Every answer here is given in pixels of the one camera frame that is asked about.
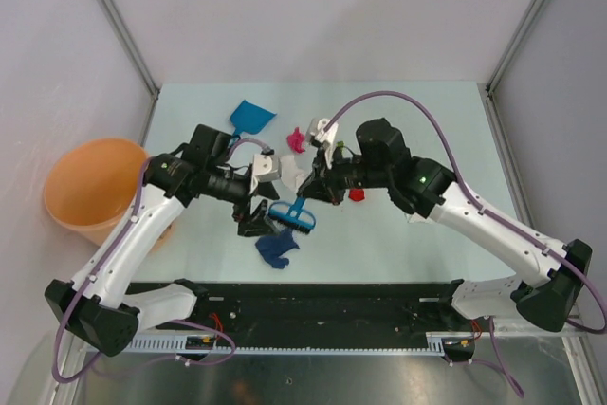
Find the pink paper scrap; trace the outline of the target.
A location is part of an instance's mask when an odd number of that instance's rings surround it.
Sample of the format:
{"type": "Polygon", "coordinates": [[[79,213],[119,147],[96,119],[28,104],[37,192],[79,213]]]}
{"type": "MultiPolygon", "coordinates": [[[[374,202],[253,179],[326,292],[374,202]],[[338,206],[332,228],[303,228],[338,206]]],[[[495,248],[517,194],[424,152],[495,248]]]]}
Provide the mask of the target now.
{"type": "Polygon", "coordinates": [[[286,143],[295,154],[302,154],[306,151],[306,136],[299,127],[295,127],[293,132],[286,137],[286,143]]]}

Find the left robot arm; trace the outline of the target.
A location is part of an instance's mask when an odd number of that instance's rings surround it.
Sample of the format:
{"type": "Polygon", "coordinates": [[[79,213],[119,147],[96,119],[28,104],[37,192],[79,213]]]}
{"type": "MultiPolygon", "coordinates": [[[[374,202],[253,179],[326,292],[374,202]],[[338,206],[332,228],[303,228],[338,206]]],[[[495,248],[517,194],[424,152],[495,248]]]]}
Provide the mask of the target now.
{"type": "Polygon", "coordinates": [[[179,279],[139,294],[127,289],[161,234],[200,196],[231,204],[243,237],[277,232],[268,203],[279,197],[273,183],[280,177],[280,160],[262,145],[240,174],[229,164],[239,144],[199,124],[189,142],[144,162],[130,208],[108,239],[70,281],[54,280],[46,288],[62,331],[114,357],[140,331],[177,320],[196,329],[208,321],[208,292],[202,285],[179,279]]]}

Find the blue plastic dustpan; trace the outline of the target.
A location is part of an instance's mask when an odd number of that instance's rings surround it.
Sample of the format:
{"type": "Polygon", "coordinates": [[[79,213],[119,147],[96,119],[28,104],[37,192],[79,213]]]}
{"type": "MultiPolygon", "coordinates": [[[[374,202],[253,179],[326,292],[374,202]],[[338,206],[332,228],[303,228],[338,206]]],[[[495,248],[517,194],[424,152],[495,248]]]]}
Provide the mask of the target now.
{"type": "Polygon", "coordinates": [[[243,134],[259,134],[274,118],[276,114],[254,103],[242,100],[230,115],[234,137],[243,134]]]}

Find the blue hand brush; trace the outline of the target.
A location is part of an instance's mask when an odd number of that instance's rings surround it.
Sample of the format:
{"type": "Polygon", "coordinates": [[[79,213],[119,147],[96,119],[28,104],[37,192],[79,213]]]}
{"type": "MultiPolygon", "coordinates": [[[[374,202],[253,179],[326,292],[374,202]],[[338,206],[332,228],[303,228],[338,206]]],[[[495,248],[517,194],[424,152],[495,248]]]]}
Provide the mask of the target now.
{"type": "Polygon", "coordinates": [[[316,217],[304,208],[305,201],[302,197],[293,202],[276,201],[269,206],[267,214],[287,228],[308,234],[316,228],[316,217]]]}

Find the red long paper scrap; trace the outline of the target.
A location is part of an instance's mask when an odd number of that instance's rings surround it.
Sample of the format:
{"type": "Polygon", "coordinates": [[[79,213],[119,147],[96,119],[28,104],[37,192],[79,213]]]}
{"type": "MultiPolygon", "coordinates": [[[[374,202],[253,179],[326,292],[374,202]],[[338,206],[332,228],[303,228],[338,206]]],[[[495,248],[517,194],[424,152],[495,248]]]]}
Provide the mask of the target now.
{"type": "Polygon", "coordinates": [[[363,189],[351,189],[348,197],[354,202],[361,202],[365,199],[365,191],[363,189]]]}

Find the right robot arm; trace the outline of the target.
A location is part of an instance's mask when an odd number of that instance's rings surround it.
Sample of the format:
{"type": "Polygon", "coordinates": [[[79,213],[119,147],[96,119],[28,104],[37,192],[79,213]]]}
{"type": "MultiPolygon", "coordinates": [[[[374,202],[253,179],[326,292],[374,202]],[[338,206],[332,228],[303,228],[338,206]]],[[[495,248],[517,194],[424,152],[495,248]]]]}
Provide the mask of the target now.
{"type": "Polygon", "coordinates": [[[479,317],[519,315],[549,332],[564,328],[583,287],[591,248],[542,235],[488,204],[439,162],[413,156],[402,133],[386,119],[356,131],[359,152],[344,157],[337,125],[314,119],[306,139],[318,152],[298,190],[307,199],[339,205],[352,189],[384,189],[405,214],[459,232],[510,267],[511,277],[460,281],[437,307],[439,322],[459,330],[479,317]]]}

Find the dark blue paper scrap front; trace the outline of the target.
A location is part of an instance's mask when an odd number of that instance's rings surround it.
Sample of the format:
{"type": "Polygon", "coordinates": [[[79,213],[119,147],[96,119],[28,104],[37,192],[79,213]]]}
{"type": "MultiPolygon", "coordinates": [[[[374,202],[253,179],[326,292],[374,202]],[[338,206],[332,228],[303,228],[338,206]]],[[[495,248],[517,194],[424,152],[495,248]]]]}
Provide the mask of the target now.
{"type": "Polygon", "coordinates": [[[286,268],[290,260],[285,254],[300,246],[294,239],[293,229],[284,229],[279,234],[260,237],[255,247],[262,259],[274,269],[286,268]]]}

